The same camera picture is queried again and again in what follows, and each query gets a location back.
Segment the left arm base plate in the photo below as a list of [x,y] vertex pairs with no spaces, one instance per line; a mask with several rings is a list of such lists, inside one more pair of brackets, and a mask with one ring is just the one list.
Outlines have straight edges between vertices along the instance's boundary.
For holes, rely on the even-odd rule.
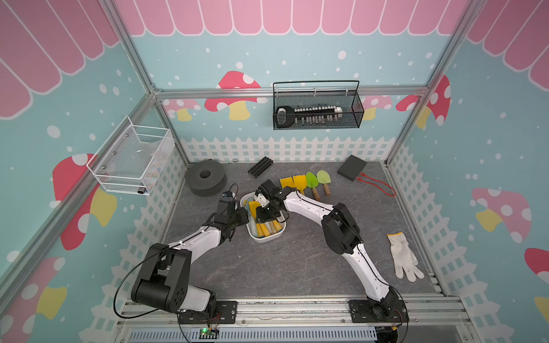
[[238,302],[219,301],[207,305],[202,312],[194,310],[179,310],[179,324],[234,324],[236,322]]

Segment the white work glove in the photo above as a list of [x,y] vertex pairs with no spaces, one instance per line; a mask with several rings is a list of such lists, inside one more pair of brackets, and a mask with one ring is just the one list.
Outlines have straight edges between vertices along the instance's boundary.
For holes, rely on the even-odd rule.
[[409,282],[424,279],[424,273],[417,267],[419,261],[410,249],[409,242],[403,232],[388,234],[390,251],[393,257],[395,275],[398,279],[407,278]]

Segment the black socket bit holder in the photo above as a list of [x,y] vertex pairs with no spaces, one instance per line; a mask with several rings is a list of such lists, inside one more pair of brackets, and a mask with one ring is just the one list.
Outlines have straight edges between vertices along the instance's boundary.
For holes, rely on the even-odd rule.
[[274,127],[289,129],[294,125],[321,125],[336,121],[343,116],[343,109],[335,106],[318,107],[277,107],[274,115]]

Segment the light green shovel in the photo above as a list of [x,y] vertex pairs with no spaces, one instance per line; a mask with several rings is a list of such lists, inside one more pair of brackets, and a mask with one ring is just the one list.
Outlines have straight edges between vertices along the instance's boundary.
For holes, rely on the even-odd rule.
[[316,174],[317,180],[319,183],[323,186],[323,189],[325,191],[325,194],[328,197],[332,196],[332,193],[330,191],[329,184],[331,183],[330,175],[325,170],[320,170]]

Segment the red shovel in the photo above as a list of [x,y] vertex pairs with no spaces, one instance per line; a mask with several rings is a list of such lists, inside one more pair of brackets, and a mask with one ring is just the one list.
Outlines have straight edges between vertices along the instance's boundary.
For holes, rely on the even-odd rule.
[[270,223],[272,227],[275,229],[276,232],[281,232],[283,230],[283,226],[276,220],[271,221]]

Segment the black mesh wall basket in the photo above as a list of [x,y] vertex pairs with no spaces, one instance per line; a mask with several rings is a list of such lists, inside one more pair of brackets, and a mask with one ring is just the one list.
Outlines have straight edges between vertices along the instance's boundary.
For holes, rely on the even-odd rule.
[[365,112],[359,81],[279,81],[272,85],[275,130],[358,129]]

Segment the white plastic storage box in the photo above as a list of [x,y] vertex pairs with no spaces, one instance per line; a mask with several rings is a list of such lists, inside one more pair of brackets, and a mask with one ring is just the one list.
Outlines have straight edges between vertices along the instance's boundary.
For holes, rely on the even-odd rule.
[[283,226],[283,230],[281,232],[276,232],[275,229],[270,224],[271,222],[264,223],[264,224],[266,224],[267,228],[269,229],[271,235],[269,237],[265,237],[265,238],[258,238],[257,237],[257,232],[256,232],[256,228],[255,228],[255,225],[254,225],[255,222],[254,222],[254,220],[253,220],[253,218],[250,214],[250,208],[249,208],[249,202],[254,201],[253,196],[254,196],[253,193],[249,193],[249,194],[244,195],[240,200],[241,207],[243,207],[247,211],[248,223],[245,226],[246,226],[247,233],[249,234],[249,236],[254,241],[256,241],[257,243],[265,243],[265,242],[273,241],[273,240],[281,237],[283,235],[283,233],[285,232],[287,224],[286,223],[280,223]]

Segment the yellow shovel blue tip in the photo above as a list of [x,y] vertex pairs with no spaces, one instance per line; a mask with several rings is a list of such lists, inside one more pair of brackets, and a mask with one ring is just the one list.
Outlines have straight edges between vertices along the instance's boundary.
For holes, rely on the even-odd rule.
[[305,175],[295,175],[293,177],[294,187],[300,192],[300,194],[305,194],[305,189],[307,188],[307,178]]

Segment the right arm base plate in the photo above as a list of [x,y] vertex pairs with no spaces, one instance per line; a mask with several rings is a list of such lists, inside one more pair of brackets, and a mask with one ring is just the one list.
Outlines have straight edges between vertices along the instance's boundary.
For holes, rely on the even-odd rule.
[[405,303],[394,304],[373,300],[349,300],[347,302],[353,323],[389,323],[401,325],[409,322]]

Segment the small green circuit board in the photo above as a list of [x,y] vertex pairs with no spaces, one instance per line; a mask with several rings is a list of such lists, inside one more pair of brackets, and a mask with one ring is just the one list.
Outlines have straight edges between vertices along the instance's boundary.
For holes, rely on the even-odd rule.
[[200,330],[200,340],[217,340],[220,336],[220,330],[212,328],[203,328]]

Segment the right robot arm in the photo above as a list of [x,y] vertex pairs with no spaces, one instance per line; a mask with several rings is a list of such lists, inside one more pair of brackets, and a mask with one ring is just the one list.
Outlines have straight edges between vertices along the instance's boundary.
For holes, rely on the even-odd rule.
[[284,214],[293,213],[322,227],[327,246],[347,261],[365,289],[366,303],[350,307],[351,312],[356,314],[354,322],[394,320],[400,324],[409,323],[404,300],[399,291],[377,271],[367,255],[360,229],[344,204],[325,204],[291,187],[268,190],[261,186],[254,193],[254,199],[260,203],[256,217],[258,222],[275,221]]

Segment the black flat box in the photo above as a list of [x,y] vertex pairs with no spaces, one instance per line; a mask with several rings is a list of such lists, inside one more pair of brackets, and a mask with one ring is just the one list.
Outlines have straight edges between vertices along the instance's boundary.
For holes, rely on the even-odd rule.
[[350,155],[337,170],[337,173],[350,181],[355,181],[363,171],[367,162],[354,155]]

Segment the green shovel wooden handle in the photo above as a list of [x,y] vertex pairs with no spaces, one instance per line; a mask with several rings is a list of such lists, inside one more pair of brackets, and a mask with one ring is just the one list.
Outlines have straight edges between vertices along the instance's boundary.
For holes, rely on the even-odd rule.
[[307,182],[307,187],[311,189],[315,200],[319,202],[320,201],[320,195],[317,191],[319,181],[317,180],[317,177],[311,171],[306,174],[306,182]]

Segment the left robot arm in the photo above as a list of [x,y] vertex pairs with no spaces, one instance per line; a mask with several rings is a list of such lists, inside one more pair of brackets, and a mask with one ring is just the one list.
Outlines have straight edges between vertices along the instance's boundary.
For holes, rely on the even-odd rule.
[[190,285],[192,263],[206,252],[231,240],[237,227],[249,222],[232,191],[223,193],[217,211],[190,236],[170,244],[153,244],[138,270],[131,301],[155,311],[190,314],[211,322],[220,317],[215,293]]

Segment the yellow shovel wooden handle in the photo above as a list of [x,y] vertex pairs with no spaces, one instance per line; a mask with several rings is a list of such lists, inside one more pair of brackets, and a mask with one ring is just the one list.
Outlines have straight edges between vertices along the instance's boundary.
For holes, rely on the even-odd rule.
[[280,179],[280,184],[282,189],[286,187],[295,188],[295,182],[293,177],[286,177],[286,178]]

